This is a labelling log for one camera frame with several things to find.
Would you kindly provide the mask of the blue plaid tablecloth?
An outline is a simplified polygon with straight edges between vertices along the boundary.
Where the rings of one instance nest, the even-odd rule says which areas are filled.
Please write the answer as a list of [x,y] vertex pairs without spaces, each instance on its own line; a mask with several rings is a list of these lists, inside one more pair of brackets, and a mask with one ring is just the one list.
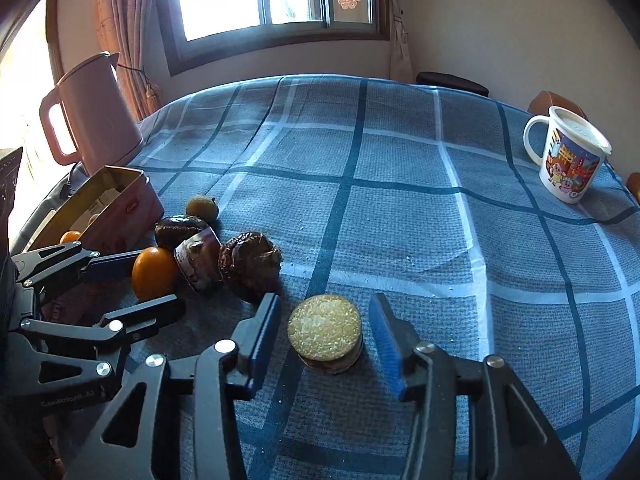
[[[506,360],[582,479],[639,437],[639,203],[605,162],[577,205],[539,180],[529,114],[481,96],[349,76],[203,90],[140,125],[142,170],[168,216],[196,194],[221,243],[259,232],[281,253],[282,318],[264,385],[236,401],[249,479],[399,479],[413,419],[386,384],[368,320],[382,292],[442,350]],[[342,296],[363,349],[310,370],[286,321]]]

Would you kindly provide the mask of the dark brown wrinkled pastry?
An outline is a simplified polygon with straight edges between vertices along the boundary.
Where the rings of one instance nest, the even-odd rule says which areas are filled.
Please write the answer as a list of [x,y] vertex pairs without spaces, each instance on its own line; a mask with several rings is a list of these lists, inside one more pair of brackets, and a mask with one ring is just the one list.
[[260,304],[265,294],[278,291],[281,263],[280,250],[261,232],[235,235],[218,256],[221,281],[249,304]]

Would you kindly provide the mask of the tan longan fruit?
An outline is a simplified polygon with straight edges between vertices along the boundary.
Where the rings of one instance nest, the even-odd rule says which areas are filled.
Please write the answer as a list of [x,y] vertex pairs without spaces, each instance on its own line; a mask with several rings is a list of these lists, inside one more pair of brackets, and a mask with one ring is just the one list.
[[186,203],[186,214],[198,217],[207,223],[217,220],[219,208],[213,197],[205,195],[193,196]]

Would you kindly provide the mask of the red metal tin box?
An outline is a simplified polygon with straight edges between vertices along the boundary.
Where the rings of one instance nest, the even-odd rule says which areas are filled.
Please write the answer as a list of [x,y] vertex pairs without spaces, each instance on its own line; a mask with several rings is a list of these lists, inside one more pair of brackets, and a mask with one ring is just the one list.
[[142,170],[105,166],[55,212],[50,212],[26,243],[26,250],[58,244],[68,232],[102,254],[126,252],[164,215],[149,177]]

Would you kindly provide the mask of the black round stool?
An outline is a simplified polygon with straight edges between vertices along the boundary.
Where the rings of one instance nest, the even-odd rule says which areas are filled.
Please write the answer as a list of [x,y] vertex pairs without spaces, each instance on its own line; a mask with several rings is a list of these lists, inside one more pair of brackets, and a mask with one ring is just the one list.
[[420,72],[416,74],[416,84],[436,86],[459,91],[470,92],[488,98],[489,90],[478,82],[451,74],[437,72]]

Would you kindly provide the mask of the small orange tangerine front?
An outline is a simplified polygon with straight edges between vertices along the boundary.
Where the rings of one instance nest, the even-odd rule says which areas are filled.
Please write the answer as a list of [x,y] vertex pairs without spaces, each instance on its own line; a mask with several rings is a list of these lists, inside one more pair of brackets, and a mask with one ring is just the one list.
[[81,237],[81,232],[76,230],[69,230],[65,232],[60,238],[60,244],[66,244],[76,242]]

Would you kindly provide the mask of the pink curtain left of window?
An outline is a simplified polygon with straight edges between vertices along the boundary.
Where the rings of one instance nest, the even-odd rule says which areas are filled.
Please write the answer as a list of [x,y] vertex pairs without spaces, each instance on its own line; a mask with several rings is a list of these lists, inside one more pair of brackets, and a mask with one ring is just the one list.
[[119,55],[116,67],[122,95],[134,119],[160,108],[157,86],[145,75],[143,47],[153,0],[93,0],[96,38],[103,51]]

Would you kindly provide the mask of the white cartoon print mug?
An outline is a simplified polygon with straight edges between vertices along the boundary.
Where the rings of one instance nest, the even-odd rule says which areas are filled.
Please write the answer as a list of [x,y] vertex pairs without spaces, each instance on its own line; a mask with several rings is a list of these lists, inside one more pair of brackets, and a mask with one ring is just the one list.
[[[530,143],[533,126],[547,127],[542,155]],[[577,204],[590,187],[597,171],[612,154],[612,145],[603,133],[576,113],[550,106],[548,115],[529,119],[523,131],[529,158],[539,166],[542,185],[563,203]]]

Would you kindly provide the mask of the window with metal frame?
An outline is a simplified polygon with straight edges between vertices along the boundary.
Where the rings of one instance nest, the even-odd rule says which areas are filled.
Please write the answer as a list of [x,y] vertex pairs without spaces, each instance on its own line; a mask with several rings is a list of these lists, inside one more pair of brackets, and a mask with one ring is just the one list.
[[386,0],[156,0],[156,4],[172,76],[289,44],[388,37]]

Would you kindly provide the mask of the dark chocolate glazed pastry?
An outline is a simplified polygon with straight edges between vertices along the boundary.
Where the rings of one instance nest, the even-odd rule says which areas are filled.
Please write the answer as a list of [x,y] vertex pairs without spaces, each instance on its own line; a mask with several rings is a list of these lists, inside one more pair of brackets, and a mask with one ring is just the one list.
[[155,223],[154,238],[158,247],[174,250],[184,240],[208,228],[208,223],[190,214],[175,214]]

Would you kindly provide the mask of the pink electric kettle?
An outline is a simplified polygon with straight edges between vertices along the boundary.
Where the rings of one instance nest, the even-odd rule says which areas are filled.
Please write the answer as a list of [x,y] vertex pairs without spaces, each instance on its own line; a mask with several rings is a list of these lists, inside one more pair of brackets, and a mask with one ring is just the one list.
[[[124,166],[142,149],[143,136],[117,80],[119,54],[101,52],[66,73],[42,99],[39,117],[53,159],[80,162],[92,176],[104,166]],[[74,149],[67,153],[55,133],[50,110],[62,108]]]

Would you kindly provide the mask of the round layered biscuit cake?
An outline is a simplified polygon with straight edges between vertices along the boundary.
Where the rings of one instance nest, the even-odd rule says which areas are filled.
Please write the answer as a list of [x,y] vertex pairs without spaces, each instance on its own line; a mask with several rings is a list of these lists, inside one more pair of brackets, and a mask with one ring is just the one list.
[[363,348],[360,312],[342,296],[306,298],[292,311],[286,331],[306,367],[330,375],[346,372]]

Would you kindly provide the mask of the chocolate-coated cake roll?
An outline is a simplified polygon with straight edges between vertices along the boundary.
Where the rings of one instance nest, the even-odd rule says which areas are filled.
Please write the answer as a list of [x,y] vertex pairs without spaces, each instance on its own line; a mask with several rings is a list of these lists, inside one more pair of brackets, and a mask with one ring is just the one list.
[[206,296],[222,283],[218,259],[222,244],[212,228],[198,232],[174,249],[178,268],[189,286]]

